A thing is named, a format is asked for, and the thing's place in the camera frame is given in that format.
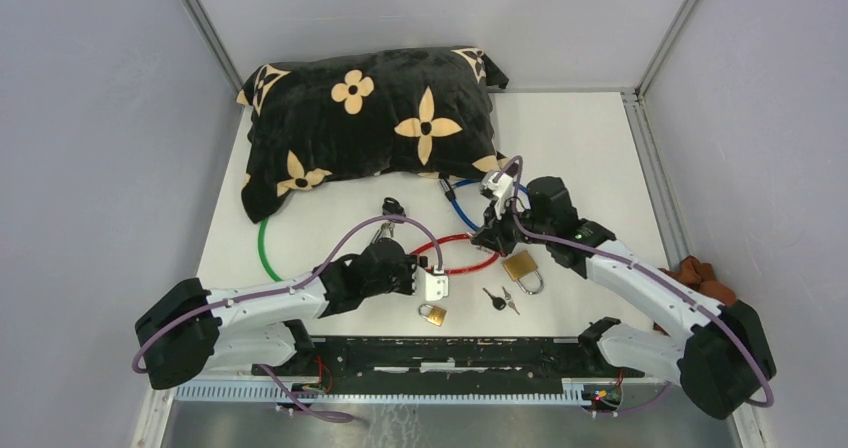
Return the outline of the red cable lock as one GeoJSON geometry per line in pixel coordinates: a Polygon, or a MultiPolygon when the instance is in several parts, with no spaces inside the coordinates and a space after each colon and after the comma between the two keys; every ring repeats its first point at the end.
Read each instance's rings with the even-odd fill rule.
{"type": "MultiPolygon", "coordinates": [[[[442,246],[444,244],[453,243],[453,242],[470,242],[470,240],[471,240],[471,235],[469,233],[459,233],[459,234],[453,234],[453,235],[440,237],[440,238],[437,239],[437,242],[439,243],[440,246],[442,246]]],[[[426,251],[433,249],[433,248],[434,248],[434,244],[432,242],[429,242],[429,243],[421,245],[418,248],[412,250],[410,252],[410,254],[411,255],[422,255],[426,251]]],[[[488,257],[484,261],[473,264],[473,265],[460,267],[460,268],[447,268],[447,269],[445,269],[445,273],[448,276],[459,276],[459,275],[466,275],[466,274],[479,272],[479,271],[482,271],[483,269],[488,268],[489,266],[493,265],[500,258],[499,253],[496,253],[494,251],[491,251],[491,250],[488,250],[488,249],[485,249],[485,248],[482,248],[481,250],[483,252],[485,252],[486,254],[488,254],[488,257]]]]}

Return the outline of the large brass padlock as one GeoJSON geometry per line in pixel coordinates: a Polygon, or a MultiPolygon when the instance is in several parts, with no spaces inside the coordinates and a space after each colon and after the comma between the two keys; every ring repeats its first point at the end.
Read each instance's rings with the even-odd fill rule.
{"type": "Polygon", "coordinates": [[[538,271],[538,264],[532,255],[523,250],[502,262],[502,266],[509,278],[527,295],[538,295],[543,292],[545,282],[538,271]],[[524,283],[527,277],[534,277],[536,283],[533,286],[528,286],[524,283]]]}

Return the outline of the small brass padlock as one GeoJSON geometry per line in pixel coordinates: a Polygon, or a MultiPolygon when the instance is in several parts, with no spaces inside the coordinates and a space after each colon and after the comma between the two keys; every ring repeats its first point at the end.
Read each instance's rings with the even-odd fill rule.
{"type": "Polygon", "coordinates": [[[421,304],[418,307],[418,315],[428,323],[441,327],[444,323],[447,310],[432,304],[421,304]]]}

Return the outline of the blue cable lock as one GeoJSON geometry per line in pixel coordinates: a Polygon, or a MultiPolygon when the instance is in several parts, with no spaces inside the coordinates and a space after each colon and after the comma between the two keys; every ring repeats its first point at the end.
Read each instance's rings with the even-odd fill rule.
{"type": "MultiPolygon", "coordinates": [[[[455,210],[455,212],[457,213],[459,218],[470,229],[471,233],[477,232],[480,229],[480,227],[477,224],[475,224],[474,222],[472,222],[471,218],[461,208],[459,202],[456,200],[456,195],[454,193],[454,190],[458,187],[476,184],[478,186],[478,191],[479,191],[481,180],[460,179],[459,181],[451,182],[450,177],[448,175],[443,175],[443,174],[437,174],[435,176],[435,178],[439,181],[439,184],[442,188],[443,194],[448,199],[448,201],[452,205],[453,209],[455,210]]],[[[514,180],[514,182],[515,182],[515,192],[509,199],[511,199],[512,197],[516,197],[518,193],[524,193],[526,196],[529,195],[529,190],[527,189],[526,186],[517,183],[515,180],[514,180]]]]}

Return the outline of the black padlock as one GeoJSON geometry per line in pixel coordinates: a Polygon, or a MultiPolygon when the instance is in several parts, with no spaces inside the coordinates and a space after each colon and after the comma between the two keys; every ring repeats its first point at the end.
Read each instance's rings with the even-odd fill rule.
{"type": "Polygon", "coordinates": [[[388,223],[405,223],[406,212],[403,205],[393,197],[385,197],[381,206],[384,221],[388,223]]]}

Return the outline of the green cable lock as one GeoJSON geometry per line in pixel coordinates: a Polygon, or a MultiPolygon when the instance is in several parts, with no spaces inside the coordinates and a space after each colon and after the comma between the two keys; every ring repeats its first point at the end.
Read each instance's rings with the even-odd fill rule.
{"type": "Polygon", "coordinates": [[[266,218],[259,223],[258,233],[257,233],[257,254],[262,268],[265,273],[269,276],[269,278],[274,282],[281,281],[280,276],[276,273],[272,264],[269,261],[267,247],[266,247],[266,235],[268,229],[269,219],[266,218]]]}

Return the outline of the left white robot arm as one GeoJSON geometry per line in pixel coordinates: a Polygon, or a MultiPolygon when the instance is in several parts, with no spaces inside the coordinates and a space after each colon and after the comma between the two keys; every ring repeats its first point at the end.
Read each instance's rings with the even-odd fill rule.
{"type": "Polygon", "coordinates": [[[307,372],[315,352],[307,320],[357,309],[371,297],[437,289],[437,272],[389,238],[298,277],[241,289],[208,290],[198,278],[180,281],[135,323],[137,371],[154,390],[241,365],[307,372]]]}

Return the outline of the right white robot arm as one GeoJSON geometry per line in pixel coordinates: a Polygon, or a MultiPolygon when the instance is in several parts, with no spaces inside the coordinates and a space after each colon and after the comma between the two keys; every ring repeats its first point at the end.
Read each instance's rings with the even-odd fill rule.
{"type": "Polygon", "coordinates": [[[715,419],[743,404],[773,405],[777,368],[753,307],[701,294],[640,260],[612,231],[578,214],[558,177],[521,188],[505,171],[491,171],[479,191],[489,205],[473,245],[502,255],[520,244],[542,245],[557,265],[609,289],[659,326],[648,332],[614,318],[592,323],[577,350],[585,373],[635,369],[681,388],[715,419]]]}

